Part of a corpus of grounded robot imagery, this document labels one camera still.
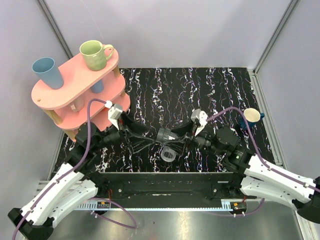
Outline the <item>clear elbow pipe fitting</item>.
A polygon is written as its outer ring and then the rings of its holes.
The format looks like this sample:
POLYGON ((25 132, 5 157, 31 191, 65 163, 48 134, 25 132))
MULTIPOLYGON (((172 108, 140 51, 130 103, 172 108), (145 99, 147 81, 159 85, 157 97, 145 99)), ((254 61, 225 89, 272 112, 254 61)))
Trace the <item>clear elbow pipe fitting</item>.
POLYGON ((166 146, 166 143, 169 141, 183 141, 183 139, 175 139, 170 134, 169 140, 161 143, 162 150, 161 150, 160 156, 165 162, 168 162, 168 163, 173 162, 176 159, 176 156, 180 156, 180 155, 177 155, 175 151, 173 151, 172 149, 166 146))

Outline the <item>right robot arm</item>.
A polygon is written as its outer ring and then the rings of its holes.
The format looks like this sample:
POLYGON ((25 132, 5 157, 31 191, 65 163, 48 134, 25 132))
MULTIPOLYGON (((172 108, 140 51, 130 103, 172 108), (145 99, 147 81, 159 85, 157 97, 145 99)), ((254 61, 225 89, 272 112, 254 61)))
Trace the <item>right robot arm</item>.
POLYGON ((192 121, 159 134, 163 144, 178 154, 189 147, 207 150, 223 156, 222 165, 235 174, 227 185, 228 195, 264 198, 285 205, 302 218, 320 222, 320 179, 290 172, 239 144, 239 137, 228 127, 220 127, 214 135, 201 135, 192 121))

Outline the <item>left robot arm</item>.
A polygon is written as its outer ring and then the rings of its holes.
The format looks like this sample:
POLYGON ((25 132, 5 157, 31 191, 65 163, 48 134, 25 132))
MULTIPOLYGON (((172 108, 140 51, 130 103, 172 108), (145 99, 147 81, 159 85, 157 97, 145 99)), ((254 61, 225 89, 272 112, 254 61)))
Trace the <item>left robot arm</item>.
POLYGON ((7 216, 15 226, 13 239, 21 233, 28 240, 47 240, 59 222, 85 201, 97 199, 107 204, 112 197, 121 196, 117 190, 123 183, 111 183, 95 170, 97 149, 122 143, 135 154, 156 139, 147 136, 148 127, 125 112, 116 113, 111 122, 107 135, 91 121, 84 124, 75 136, 75 148, 49 183, 24 207, 9 211, 7 216))

